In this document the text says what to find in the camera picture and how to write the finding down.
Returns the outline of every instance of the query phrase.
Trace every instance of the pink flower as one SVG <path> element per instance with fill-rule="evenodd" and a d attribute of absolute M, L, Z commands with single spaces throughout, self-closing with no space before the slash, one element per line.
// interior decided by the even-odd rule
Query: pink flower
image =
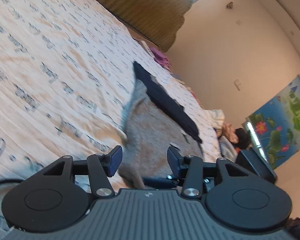
<path fill-rule="evenodd" d="M 256 124 L 256 132 L 260 135 L 262 135 L 263 133 L 265 133 L 267 131 L 267 127 L 266 127 L 266 123 L 265 122 L 258 122 Z"/>
<path fill-rule="evenodd" d="M 281 151 L 286 152 L 289 150 L 289 144 L 286 144 L 285 146 L 282 147 Z"/>

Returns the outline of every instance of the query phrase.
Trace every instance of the brown headboard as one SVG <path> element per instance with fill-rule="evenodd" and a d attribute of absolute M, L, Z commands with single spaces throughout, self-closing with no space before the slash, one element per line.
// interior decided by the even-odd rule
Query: brown headboard
<path fill-rule="evenodd" d="M 97 0 L 116 17 L 167 51 L 193 0 Z"/>

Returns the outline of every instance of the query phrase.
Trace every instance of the purple cloth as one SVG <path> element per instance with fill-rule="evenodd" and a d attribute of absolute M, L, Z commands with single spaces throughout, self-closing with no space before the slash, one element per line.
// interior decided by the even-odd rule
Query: purple cloth
<path fill-rule="evenodd" d="M 150 50 L 154 54 L 155 58 L 154 60 L 161 65 L 163 68 L 170 70 L 171 63 L 169 62 L 169 59 L 159 50 L 157 50 L 154 47 L 150 47 Z"/>

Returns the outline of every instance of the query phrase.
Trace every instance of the bed sheet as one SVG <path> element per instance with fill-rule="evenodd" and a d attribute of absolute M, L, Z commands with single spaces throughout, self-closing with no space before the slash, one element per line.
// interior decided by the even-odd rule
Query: bed sheet
<path fill-rule="evenodd" d="M 0 179 L 28 178 L 63 155 L 85 159 L 124 145 L 135 60 L 185 106 L 205 160 L 215 161 L 213 127 L 222 112 L 201 109 L 98 2 L 0 0 Z M 76 183 L 89 187 L 87 178 Z M 123 185 L 120 177 L 112 184 Z"/>

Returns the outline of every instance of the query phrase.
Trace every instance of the lotus flower poster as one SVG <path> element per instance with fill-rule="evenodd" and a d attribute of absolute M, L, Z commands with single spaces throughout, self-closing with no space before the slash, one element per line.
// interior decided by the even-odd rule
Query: lotus flower poster
<path fill-rule="evenodd" d="M 275 169 L 300 150 L 300 77 L 249 118 Z"/>

